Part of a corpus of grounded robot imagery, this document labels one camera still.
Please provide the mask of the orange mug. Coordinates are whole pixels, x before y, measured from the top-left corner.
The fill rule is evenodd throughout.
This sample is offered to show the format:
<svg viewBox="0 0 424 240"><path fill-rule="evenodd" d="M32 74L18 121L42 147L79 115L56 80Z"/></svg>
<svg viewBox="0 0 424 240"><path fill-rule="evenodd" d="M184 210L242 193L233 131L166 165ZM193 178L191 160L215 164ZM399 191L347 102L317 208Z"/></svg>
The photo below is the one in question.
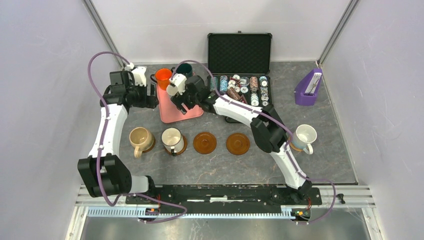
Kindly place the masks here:
<svg viewBox="0 0 424 240"><path fill-rule="evenodd" d="M150 75L150 79L156 83L156 85L162 89L166 90L168 85L170 84L170 79L172 77L173 72L168 68L161 68L157 70L154 74Z"/></svg>

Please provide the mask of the dark green mug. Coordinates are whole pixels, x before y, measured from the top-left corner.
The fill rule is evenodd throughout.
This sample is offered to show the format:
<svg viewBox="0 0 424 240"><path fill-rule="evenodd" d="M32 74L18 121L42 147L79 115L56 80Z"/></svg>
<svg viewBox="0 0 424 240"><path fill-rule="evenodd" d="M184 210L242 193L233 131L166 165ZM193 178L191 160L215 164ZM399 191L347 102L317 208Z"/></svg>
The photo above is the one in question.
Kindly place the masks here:
<svg viewBox="0 0 424 240"><path fill-rule="evenodd" d="M187 79L192 77L194 75L193 72L193 67L191 64L189 63L182 63L180 66L178 67L172 67L171 68L171 72L175 73L175 74L182 74L184 75Z"/></svg>

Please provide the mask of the cream mug dark handle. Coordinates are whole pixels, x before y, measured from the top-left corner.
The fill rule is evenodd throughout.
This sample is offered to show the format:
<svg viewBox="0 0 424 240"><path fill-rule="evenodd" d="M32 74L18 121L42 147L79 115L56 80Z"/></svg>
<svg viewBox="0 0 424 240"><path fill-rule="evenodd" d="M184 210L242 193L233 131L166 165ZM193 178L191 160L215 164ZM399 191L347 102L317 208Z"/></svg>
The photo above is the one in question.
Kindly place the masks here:
<svg viewBox="0 0 424 240"><path fill-rule="evenodd" d="M161 141L165 148L172 153L177 153L183 149L183 134L175 127L167 128L161 135Z"/></svg>

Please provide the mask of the wooden coaster two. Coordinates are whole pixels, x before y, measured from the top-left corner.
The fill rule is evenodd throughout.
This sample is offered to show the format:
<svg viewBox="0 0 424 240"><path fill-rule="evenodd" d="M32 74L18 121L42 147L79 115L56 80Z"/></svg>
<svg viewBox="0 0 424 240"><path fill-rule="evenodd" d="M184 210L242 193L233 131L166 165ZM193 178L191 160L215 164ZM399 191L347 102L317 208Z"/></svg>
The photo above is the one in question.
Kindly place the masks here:
<svg viewBox="0 0 424 240"><path fill-rule="evenodd" d="M165 151L166 151L169 155L171 155L171 156L173 156L173 157L176 157L176 156L181 155L182 153L184 153L184 152L185 152L185 150L186 150L186 149L187 149L187 147L188 147L188 140L187 140L187 138L186 138L184 135L182 136L182 139L183 139L183 148L182 148L182 150L181 150L181 151L172 153L172 152L171 152L171 151L169 151L166 147L164 148L164 149L165 149Z"/></svg>

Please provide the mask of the wooden coaster one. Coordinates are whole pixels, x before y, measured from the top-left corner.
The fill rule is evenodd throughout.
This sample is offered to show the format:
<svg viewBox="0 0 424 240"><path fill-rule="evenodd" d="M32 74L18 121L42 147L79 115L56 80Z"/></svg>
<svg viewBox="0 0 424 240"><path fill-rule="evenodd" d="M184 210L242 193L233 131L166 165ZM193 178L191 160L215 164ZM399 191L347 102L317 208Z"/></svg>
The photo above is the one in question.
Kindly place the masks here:
<svg viewBox="0 0 424 240"><path fill-rule="evenodd" d="M144 142L142 143L142 146L140 149L142 150L142 153L147 153L152 150L152 148L156 144L156 138L152 133L149 133L145 136Z"/></svg>

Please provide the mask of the beige ceramic mug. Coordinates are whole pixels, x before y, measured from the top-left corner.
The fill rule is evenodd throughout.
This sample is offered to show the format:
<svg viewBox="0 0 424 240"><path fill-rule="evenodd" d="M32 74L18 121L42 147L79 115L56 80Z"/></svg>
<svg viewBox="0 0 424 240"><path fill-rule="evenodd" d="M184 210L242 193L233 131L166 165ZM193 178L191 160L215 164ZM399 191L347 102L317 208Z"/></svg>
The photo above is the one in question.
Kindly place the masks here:
<svg viewBox="0 0 424 240"><path fill-rule="evenodd" d="M134 148L133 155L135 158L140 158L142 156L141 146L144 142L144 138L147 134L151 133L148 129L144 127L136 127L129 134L129 141L132 147Z"/></svg>

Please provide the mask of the wooden coaster three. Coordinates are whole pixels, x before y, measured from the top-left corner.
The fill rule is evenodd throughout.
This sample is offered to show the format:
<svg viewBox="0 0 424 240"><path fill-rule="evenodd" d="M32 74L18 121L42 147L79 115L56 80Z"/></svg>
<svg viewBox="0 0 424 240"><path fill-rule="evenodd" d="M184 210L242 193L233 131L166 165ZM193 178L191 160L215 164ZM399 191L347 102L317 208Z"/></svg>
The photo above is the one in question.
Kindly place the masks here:
<svg viewBox="0 0 424 240"><path fill-rule="evenodd" d="M210 132L200 132L193 139L194 149L202 155L212 153L217 147L217 139Z"/></svg>

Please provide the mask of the wooden coaster four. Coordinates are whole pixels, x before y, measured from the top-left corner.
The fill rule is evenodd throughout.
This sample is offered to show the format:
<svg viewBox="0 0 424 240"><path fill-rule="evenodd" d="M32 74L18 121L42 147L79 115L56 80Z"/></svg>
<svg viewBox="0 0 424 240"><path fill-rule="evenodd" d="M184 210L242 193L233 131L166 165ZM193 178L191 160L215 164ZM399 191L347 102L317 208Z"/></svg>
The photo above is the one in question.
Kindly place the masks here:
<svg viewBox="0 0 424 240"><path fill-rule="evenodd" d="M249 138L243 133L233 133L226 140L227 150L236 156L244 155L250 149Z"/></svg>

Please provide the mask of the white mug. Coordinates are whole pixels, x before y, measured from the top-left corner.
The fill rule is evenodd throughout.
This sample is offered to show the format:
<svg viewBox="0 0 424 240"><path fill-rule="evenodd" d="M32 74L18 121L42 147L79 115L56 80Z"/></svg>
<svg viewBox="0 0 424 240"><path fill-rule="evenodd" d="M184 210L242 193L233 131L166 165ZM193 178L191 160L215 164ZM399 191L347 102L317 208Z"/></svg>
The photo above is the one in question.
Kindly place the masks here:
<svg viewBox="0 0 424 240"><path fill-rule="evenodd" d="M308 124L301 124L296 128L294 133L297 134L298 138L304 143L303 152L312 155L314 153L312 144L316 141L318 136L315 128Z"/></svg>

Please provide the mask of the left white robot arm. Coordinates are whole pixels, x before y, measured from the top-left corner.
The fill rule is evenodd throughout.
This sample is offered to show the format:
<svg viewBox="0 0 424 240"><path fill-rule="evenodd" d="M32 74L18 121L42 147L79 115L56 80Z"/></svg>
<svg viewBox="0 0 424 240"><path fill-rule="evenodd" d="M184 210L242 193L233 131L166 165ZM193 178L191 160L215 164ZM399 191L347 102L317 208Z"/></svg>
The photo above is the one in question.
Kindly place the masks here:
<svg viewBox="0 0 424 240"><path fill-rule="evenodd" d="M154 109L159 101L154 84L147 84L147 68L112 71L110 85L100 101L101 120L88 156L79 159L78 172L91 197L138 193L145 204L153 203L157 190L150 176L132 176L119 158L124 123L131 107Z"/></svg>

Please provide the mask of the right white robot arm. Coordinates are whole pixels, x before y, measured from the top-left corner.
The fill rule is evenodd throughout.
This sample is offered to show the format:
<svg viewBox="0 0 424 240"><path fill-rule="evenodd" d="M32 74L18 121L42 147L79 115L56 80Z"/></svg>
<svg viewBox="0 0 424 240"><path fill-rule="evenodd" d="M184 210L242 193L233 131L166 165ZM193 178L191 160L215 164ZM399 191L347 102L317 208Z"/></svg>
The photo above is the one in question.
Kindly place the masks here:
<svg viewBox="0 0 424 240"><path fill-rule="evenodd" d="M182 113L199 106L205 112L234 119L251 129L257 147L272 156L289 188L289 199L302 204L309 198L312 182L297 163L289 144L289 129L273 106L251 106L227 94L211 91L204 80L193 75L173 75L166 89L172 103Z"/></svg>

